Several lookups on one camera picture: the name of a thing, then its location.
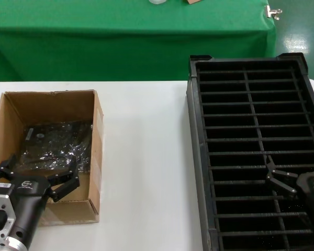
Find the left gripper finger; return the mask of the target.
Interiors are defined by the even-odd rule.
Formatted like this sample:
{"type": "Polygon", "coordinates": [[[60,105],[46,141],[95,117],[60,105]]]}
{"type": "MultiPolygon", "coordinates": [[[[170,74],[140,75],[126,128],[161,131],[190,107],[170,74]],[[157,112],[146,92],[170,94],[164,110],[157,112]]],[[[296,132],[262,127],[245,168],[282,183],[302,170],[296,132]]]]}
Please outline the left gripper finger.
{"type": "Polygon", "coordinates": [[[10,183],[15,177],[13,168],[16,164],[16,155],[12,154],[8,159],[0,162],[0,182],[10,183]]]}
{"type": "Polygon", "coordinates": [[[50,184],[48,195],[53,200],[53,202],[60,201],[76,188],[78,188],[80,186],[80,180],[76,157],[72,156],[66,171],[59,174],[50,175],[47,177],[47,180],[50,184]]]}

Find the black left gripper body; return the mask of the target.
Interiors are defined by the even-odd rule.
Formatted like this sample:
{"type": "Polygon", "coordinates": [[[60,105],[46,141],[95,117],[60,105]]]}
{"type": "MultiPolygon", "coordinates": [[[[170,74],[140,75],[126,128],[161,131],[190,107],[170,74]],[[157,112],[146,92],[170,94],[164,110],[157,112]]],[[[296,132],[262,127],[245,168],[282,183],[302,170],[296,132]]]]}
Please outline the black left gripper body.
{"type": "Polygon", "coordinates": [[[16,219],[11,229],[11,248],[29,249],[49,199],[50,183],[44,176],[17,176],[12,185],[16,219]]]}

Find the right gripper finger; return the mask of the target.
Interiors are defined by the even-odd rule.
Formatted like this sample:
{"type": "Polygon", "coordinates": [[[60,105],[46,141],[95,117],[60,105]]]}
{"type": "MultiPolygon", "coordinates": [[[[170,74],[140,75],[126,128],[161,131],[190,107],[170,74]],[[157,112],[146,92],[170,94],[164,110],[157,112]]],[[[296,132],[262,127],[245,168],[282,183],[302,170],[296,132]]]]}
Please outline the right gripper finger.
{"type": "Polygon", "coordinates": [[[295,188],[298,174],[281,171],[277,169],[271,156],[266,156],[266,184],[275,192],[286,198],[297,197],[297,189],[295,188]]]}

